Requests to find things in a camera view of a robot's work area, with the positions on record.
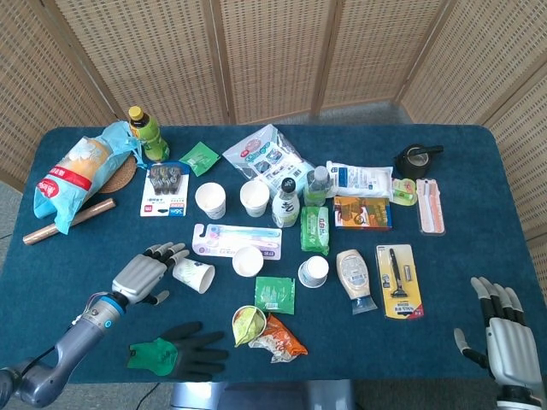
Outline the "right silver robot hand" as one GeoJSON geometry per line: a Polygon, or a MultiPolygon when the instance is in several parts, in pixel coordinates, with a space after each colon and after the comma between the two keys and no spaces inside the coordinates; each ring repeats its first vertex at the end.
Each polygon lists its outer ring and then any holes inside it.
{"type": "Polygon", "coordinates": [[[541,389],[537,345],[515,291],[484,277],[472,277],[470,283],[483,315],[486,352],[481,354],[470,348],[463,331],[456,328],[454,338],[460,353],[488,370],[501,386],[541,389]]]}

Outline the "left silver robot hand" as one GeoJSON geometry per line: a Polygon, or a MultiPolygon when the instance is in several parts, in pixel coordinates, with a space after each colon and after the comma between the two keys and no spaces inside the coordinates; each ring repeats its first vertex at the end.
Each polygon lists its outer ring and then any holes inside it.
{"type": "Polygon", "coordinates": [[[152,290],[164,274],[179,261],[184,260],[190,250],[184,243],[155,244],[142,254],[133,257],[118,273],[112,283],[112,292],[123,306],[138,303],[159,305],[169,296],[168,290],[157,295],[152,290]]]}

